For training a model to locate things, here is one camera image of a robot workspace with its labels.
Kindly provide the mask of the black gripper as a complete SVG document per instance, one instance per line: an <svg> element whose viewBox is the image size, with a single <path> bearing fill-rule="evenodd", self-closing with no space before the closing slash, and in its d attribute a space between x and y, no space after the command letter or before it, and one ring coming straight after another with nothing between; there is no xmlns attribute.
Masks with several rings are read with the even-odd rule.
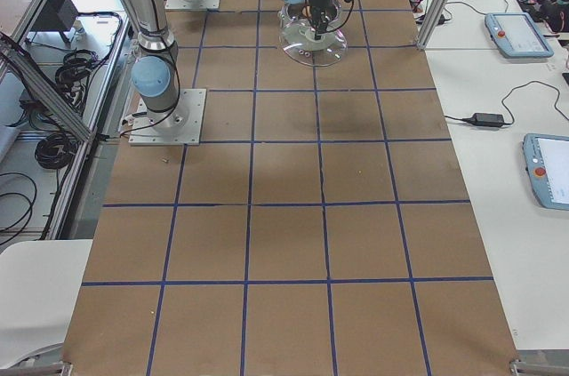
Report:
<svg viewBox="0 0 569 376"><path fill-rule="evenodd" d="M333 19L333 0L309 0L312 25L328 25Z"/></svg>

